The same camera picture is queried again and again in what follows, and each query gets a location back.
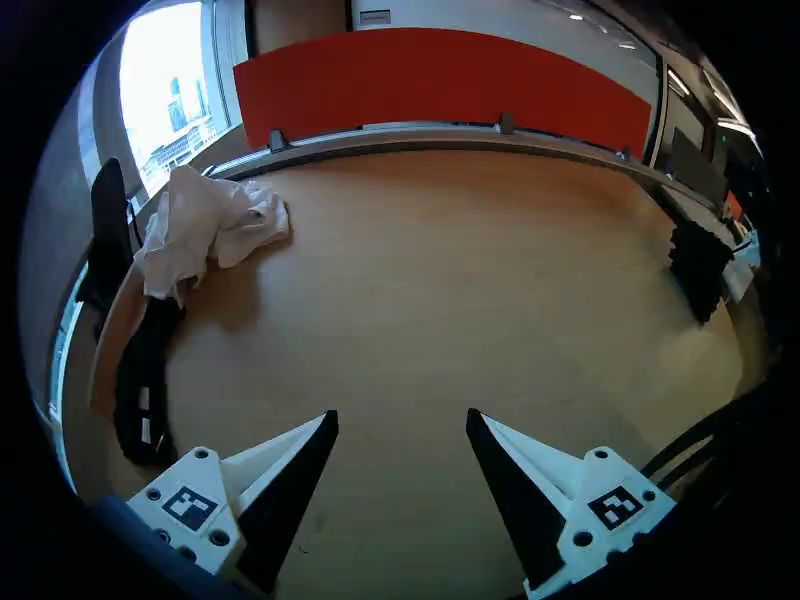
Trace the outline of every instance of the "wooden table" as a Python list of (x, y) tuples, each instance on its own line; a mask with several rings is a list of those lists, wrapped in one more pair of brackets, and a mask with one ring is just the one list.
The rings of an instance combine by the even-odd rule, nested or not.
[[(562, 450), (608, 444), (641, 466), (733, 396), (742, 358), (728, 312), (697, 325), (667, 271), (672, 223), (623, 174), (427, 151), (260, 179), (286, 200), (293, 240), (192, 292), (168, 384), (180, 453), (225, 456), (339, 410), (278, 597), (519, 593), (464, 434), (471, 406)], [(119, 300), (101, 341), (100, 408), (131, 306)], [(117, 481), (122, 494), (145, 485)]]

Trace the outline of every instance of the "black object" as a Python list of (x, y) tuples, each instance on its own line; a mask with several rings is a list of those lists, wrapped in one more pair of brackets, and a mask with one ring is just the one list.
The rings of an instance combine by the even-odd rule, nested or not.
[[(117, 440), (126, 458), (140, 466), (167, 466), (176, 458), (167, 415), (164, 351), (185, 315), (172, 298), (150, 298), (117, 367)], [(145, 407), (140, 406), (144, 388)]]
[(669, 489), (681, 477), (699, 467), (715, 456), (722, 454), (736, 439), (746, 424), (757, 419), (759, 395), (750, 393), (715, 410), (707, 417), (675, 438), (650, 462), (642, 468), (642, 475), (652, 478), (672, 460), (692, 446), (708, 440), (707, 443), (690, 454), (659, 481), (658, 487)]
[(353, 31), (353, 0), (344, 0), (344, 30)]
[(94, 237), (89, 248), (89, 268), (76, 299), (86, 302), (100, 314), (95, 327), (95, 338), (100, 339), (111, 303), (133, 263), (126, 215), (128, 201), (122, 169), (116, 158), (100, 169), (92, 184), (91, 199)]
[(275, 586), (338, 435), (338, 413), (329, 410), (295, 457), (239, 517), (247, 548), (237, 567), (265, 593)]
[(670, 270), (683, 288), (695, 318), (706, 323), (722, 298), (722, 271), (733, 252), (713, 233), (688, 219), (672, 232)]
[(645, 467), (645, 474), (693, 441), (716, 450), (680, 502), (634, 547), (557, 598), (777, 597), (793, 575), (793, 555), (769, 552), (791, 539), (779, 521), (796, 412), (782, 397), (794, 374), (779, 366), (747, 395), (703, 419)]
[(176, 588), (173, 597), (185, 594), (193, 598), (252, 598), (173, 549), (165, 538), (145, 525), (124, 500), (106, 496), (92, 506), (91, 513), (150, 568), (160, 571), (169, 580)]
[(502, 113), (495, 127), (504, 135), (512, 135), (514, 133), (514, 115), (509, 112)]
[(128, 212), (131, 215), (131, 225), (133, 225), (133, 234), (136, 236), (136, 243), (139, 244), (139, 248), (144, 246), (144, 242), (142, 242), (142, 234), (139, 233), (139, 224), (136, 222), (136, 215), (133, 213), (133, 203), (128, 202)]
[(269, 132), (269, 150), (272, 153), (283, 152), (288, 150), (291, 144), (283, 137), (283, 132), (280, 129), (272, 129)]
[(564, 566), (556, 546), (564, 517), (489, 431), (480, 411), (467, 411), (467, 437), (489, 484), (531, 588)]

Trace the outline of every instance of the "black cable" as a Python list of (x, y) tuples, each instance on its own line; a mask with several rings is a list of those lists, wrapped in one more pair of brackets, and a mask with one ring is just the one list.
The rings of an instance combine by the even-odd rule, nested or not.
[(733, 252), (736, 253), (736, 252), (739, 252), (739, 250), (744, 250), (745, 248), (747, 248), (752, 243), (753, 243), (753, 240), (749, 239), (746, 242), (740, 244), (739, 246), (736, 246), (736, 248), (733, 249)]
[(750, 413), (756, 410), (757, 401), (754, 400), (754, 397), (755, 395), (752, 393), (745, 394), (700, 419), (656, 454), (641, 469), (642, 475), (648, 478), (652, 477), (681, 452), (685, 452), (706, 438), (720, 433), (724, 434), (737, 427)]
[(139, 248), (142, 248), (144, 244), (142, 243), (142, 236), (139, 234), (139, 225), (136, 223), (136, 215), (133, 214), (133, 202), (128, 202), (128, 212), (131, 214), (131, 223), (133, 223), (133, 235), (136, 236)]
[(697, 452), (692, 454), (684, 460), (677, 467), (667, 473), (661, 481), (658, 482), (658, 489), (667, 490), (674, 485), (681, 477), (692, 471), (693, 469), (705, 464), (714, 456), (717, 451), (719, 443), (715, 439), (711, 439), (705, 446), (700, 448)]

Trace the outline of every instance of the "ceiling light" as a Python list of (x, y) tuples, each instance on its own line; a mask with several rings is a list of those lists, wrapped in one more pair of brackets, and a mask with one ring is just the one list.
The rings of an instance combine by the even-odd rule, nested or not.
[(725, 96), (720, 94), (718, 91), (714, 90), (714, 95), (717, 97), (717, 100), (722, 102), (722, 105), (728, 109), (728, 112), (731, 113), (738, 121), (744, 122), (744, 117), (742, 113), (736, 110), (736, 107), (728, 100)]
[(672, 69), (667, 69), (667, 75), (669, 75), (669, 78), (675, 82), (675, 85), (677, 85), (679, 88), (683, 90), (684, 94), (686, 94), (687, 96), (689, 95), (689, 88), (687, 88), (686, 84), (681, 81), (681, 78), (675, 74), (675, 71), (673, 71)]
[(733, 129), (734, 131), (740, 131), (749, 137), (755, 137), (753, 130), (750, 129), (744, 123), (739, 123), (738, 121), (734, 121), (732, 119), (717, 119), (717, 125), (720, 127), (724, 127), (725, 129)]
[(748, 125), (740, 123), (739, 121), (734, 121), (733, 119), (717, 119), (717, 125), (723, 127), (724, 129), (733, 129), (734, 131), (739, 131), (745, 134), (753, 142), (753, 145), (755, 145), (758, 153), (761, 154), (761, 156), (764, 156), (764, 153), (761, 152), (761, 147), (756, 141), (756, 134), (753, 133), (753, 130), (750, 129)]

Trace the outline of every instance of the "black bag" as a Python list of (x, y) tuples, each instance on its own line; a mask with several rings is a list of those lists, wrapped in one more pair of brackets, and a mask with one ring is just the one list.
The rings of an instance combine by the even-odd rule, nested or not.
[(672, 232), (670, 270), (683, 288), (695, 318), (702, 325), (722, 298), (722, 271), (733, 251), (693, 221), (678, 223)]
[(164, 352), (185, 315), (186, 310), (172, 298), (150, 298), (117, 367), (114, 427), (125, 457), (139, 466), (163, 467), (176, 460), (167, 414)]

